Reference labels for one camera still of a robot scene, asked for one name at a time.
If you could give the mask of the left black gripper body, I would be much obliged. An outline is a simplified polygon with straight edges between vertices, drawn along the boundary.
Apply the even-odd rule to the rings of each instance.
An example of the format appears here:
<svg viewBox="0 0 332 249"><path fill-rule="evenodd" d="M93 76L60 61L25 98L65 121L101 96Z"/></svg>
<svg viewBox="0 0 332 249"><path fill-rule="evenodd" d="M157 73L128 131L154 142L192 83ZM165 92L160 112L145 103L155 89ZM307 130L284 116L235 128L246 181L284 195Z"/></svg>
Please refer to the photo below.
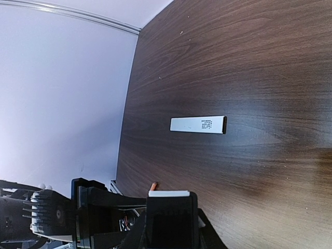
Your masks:
<svg viewBox="0 0 332 249"><path fill-rule="evenodd" d="M126 197L95 180L72 180L74 248L118 247L131 228L128 213L146 207L145 198Z"/></svg>

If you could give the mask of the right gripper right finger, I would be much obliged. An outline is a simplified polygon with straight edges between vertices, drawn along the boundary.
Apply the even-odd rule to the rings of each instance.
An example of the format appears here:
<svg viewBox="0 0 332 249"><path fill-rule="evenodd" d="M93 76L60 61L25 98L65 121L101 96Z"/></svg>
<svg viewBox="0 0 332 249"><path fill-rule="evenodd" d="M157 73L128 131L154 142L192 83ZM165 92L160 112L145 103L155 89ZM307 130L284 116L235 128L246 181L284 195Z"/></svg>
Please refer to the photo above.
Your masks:
<svg viewBox="0 0 332 249"><path fill-rule="evenodd" d="M198 209L199 248L228 249L202 209Z"/></svg>

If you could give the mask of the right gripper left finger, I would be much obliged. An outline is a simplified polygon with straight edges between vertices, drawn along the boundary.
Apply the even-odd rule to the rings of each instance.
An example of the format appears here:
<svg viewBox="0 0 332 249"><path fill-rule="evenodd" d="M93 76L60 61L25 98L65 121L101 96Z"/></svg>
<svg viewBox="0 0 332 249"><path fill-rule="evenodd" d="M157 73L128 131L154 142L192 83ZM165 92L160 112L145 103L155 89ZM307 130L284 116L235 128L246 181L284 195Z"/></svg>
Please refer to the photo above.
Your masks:
<svg viewBox="0 0 332 249"><path fill-rule="evenodd" d="M132 229L128 232L119 249L143 249L147 248L146 239L146 215L141 215L135 222Z"/></svg>

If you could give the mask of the white remote control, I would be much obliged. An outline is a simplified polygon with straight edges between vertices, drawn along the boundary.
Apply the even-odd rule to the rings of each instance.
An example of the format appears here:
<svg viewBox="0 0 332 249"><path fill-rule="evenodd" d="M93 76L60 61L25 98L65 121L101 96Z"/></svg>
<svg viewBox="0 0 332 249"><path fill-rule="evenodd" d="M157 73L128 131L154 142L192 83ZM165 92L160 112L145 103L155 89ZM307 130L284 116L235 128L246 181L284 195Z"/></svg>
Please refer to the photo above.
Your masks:
<svg viewBox="0 0 332 249"><path fill-rule="evenodd" d="M147 248L198 248L198 199L188 190L149 191L146 207Z"/></svg>

